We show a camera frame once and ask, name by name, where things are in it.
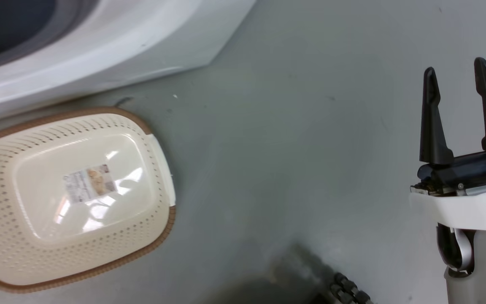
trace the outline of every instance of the washing machine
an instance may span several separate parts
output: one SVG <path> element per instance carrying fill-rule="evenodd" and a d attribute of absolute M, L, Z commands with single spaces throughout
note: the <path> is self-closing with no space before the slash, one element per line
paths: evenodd
<path fill-rule="evenodd" d="M 209 64 L 255 0 L 0 0 L 0 118 Z"/>

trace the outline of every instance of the product label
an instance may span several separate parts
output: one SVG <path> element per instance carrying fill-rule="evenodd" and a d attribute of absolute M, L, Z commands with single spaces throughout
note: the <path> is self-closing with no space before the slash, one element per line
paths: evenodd
<path fill-rule="evenodd" d="M 116 191 L 106 164 L 71 173 L 63 180 L 71 203 L 87 202 Z"/>

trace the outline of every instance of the gray floor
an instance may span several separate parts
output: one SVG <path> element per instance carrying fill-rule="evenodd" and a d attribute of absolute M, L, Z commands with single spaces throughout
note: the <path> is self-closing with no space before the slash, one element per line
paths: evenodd
<path fill-rule="evenodd" d="M 295 303 L 334 269 L 380 304 L 446 303 L 434 223 L 408 202 L 422 75 L 436 67 L 445 135 L 481 149 L 473 60 L 486 2 L 263 0 L 207 68 L 0 121 L 111 106 L 167 154 L 175 229 L 155 252 L 0 304 Z"/>

